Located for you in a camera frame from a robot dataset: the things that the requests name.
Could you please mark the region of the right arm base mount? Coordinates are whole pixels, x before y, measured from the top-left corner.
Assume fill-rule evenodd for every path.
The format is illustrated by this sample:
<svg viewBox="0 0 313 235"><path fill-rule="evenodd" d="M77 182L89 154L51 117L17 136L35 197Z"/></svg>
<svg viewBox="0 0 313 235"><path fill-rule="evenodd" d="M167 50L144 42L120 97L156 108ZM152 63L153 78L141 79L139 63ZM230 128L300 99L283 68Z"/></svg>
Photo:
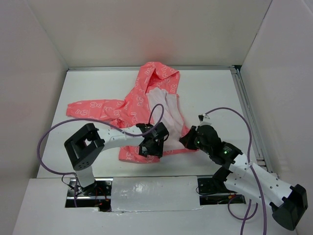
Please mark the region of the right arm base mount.
<svg viewBox="0 0 313 235"><path fill-rule="evenodd" d="M195 191L199 195L201 206L246 203L244 196L227 189L224 183L213 175L198 176L197 181Z"/></svg>

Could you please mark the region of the pink hooded kids jacket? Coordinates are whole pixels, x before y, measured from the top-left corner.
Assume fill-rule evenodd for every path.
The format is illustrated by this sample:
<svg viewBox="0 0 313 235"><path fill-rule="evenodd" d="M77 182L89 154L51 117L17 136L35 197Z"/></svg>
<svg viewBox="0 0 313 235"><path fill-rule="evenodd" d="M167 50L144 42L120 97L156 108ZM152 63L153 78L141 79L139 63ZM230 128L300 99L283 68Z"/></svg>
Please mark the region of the pink hooded kids jacket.
<svg viewBox="0 0 313 235"><path fill-rule="evenodd" d="M119 128L156 123L161 119L169 131L163 154L188 153L189 150L179 142L179 138L189 131L179 111L179 79L178 70L160 62L148 62L140 67L134 87L123 100L77 101L68 104L66 115L109 121Z"/></svg>

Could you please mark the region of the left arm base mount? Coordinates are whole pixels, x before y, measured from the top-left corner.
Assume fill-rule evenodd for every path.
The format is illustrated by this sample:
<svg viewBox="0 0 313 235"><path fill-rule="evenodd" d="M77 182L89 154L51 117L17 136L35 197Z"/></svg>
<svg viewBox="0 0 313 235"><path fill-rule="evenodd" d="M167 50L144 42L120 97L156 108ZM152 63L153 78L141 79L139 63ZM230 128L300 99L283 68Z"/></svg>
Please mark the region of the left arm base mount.
<svg viewBox="0 0 313 235"><path fill-rule="evenodd" d="M61 178L67 186L65 208L96 208L100 212L111 212L113 178L95 178L95 182L83 189L75 178Z"/></svg>

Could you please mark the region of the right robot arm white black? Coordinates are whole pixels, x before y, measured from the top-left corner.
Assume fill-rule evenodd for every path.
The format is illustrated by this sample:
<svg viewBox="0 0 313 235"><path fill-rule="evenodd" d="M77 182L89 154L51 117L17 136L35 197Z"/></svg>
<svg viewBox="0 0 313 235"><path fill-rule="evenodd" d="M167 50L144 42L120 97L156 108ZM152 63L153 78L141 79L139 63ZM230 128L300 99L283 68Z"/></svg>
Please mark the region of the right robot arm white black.
<svg viewBox="0 0 313 235"><path fill-rule="evenodd" d="M236 146L222 141L210 125L192 126L179 140L190 150L201 150L220 165L214 174L215 190L235 191L272 210L273 219L293 231L308 208L306 189L281 181L256 163L250 162Z"/></svg>

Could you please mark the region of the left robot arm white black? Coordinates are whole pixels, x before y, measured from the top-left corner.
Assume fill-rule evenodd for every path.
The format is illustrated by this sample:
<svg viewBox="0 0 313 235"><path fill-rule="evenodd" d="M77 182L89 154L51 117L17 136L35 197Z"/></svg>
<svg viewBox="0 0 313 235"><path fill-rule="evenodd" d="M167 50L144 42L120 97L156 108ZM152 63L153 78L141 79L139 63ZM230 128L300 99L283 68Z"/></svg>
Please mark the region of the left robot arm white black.
<svg viewBox="0 0 313 235"><path fill-rule="evenodd" d="M92 195L97 188L92 164L102 151L134 146L139 148L140 156L161 158L168 137L169 132L162 122L157 125L139 123L120 131L100 130L88 123L67 139L64 147L76 173L79 190L84 195Z"/></svg>

